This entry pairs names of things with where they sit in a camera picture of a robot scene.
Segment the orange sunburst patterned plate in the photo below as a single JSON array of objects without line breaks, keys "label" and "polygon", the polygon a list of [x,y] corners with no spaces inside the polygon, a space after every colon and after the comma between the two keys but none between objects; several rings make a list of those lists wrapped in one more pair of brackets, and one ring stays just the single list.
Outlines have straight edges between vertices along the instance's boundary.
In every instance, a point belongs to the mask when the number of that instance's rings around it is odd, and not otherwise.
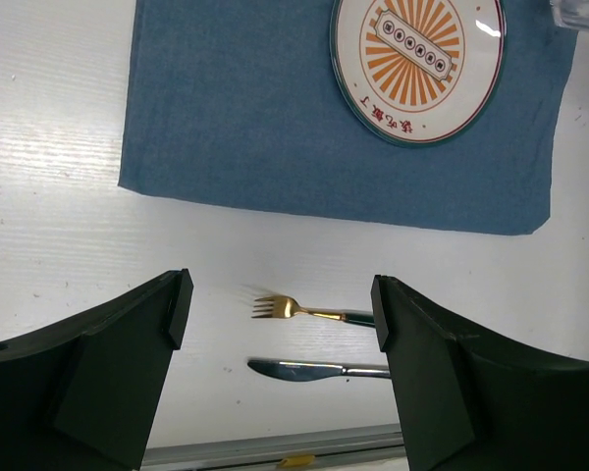
[{"label": "orange sunburst patterned plate", "polygon": [[350,0],[332,5],[330,55],[355,116],[398,146],[466,131],[499,84],[507,22],[499,0]]}]

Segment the blue cloth placemat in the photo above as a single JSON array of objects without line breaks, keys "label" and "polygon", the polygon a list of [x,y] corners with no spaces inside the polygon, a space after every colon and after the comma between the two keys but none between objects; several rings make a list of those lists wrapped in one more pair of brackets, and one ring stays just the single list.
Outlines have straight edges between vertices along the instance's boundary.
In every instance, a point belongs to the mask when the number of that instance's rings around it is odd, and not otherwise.
[{"label": "blue cloth placemat", "polygon": [[394,144],[345,100],[329,1],[139,1],[119,184],[150,196],[441,231],[529,235],[550,216],[577,35],[504,3],[498,84],[441,144]]}]

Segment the clear plastic cup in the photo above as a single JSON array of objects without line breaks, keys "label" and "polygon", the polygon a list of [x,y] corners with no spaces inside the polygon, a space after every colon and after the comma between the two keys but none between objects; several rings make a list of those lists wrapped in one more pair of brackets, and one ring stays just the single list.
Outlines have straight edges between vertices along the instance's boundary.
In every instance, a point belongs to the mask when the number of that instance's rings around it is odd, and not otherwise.
[{"label": "clear plastic cup", "polygon": [[555,24],[589,32],[589,0],[551,0]]}]

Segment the silver table knife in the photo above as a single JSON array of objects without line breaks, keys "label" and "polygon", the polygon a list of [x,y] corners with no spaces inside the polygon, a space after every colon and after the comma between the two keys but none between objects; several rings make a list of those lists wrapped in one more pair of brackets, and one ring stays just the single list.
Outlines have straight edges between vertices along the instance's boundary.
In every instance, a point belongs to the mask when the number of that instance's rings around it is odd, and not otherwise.
[{"label": "silver table knife", "polygon": [[246,364],[251,370],[263,376],[294,383],[338,377],[391,379],[389,368],[377,365],[301,362],[257,357],[249,358]]}]

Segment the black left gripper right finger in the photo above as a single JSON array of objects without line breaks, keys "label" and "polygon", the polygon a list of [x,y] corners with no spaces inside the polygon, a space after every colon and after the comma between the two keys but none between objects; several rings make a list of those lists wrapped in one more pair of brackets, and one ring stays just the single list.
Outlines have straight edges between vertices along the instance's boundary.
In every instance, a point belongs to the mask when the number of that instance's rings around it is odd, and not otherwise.
[{"label": "black left gripper right finger", "polygon": [[413,470],[589,470],[589,361],[509,339],[376,276],[371,300]]}]

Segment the gold fork dark handle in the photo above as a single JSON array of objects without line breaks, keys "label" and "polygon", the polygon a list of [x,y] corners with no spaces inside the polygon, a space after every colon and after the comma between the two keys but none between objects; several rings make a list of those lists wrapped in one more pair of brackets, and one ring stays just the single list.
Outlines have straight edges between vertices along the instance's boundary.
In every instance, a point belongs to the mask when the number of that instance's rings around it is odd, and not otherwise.
[{"label": "gold fork dark handle", "polygon": [[375,327],[370,312],[303,307],[294,298],[281,294],[257,298],[252,312],[254,319],[292,319],[297,315],[309,315],[356,326]]}]

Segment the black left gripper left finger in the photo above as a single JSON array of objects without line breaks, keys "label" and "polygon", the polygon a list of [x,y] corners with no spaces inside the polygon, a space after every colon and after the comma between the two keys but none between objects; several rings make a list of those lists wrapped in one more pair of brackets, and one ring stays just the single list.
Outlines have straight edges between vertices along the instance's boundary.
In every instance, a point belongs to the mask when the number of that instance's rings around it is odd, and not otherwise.
[{"label": "black left gripper left finger", "polygon": [[165,272],[99,306],[0,341],[0,470],[136,470],[193,283]]}]

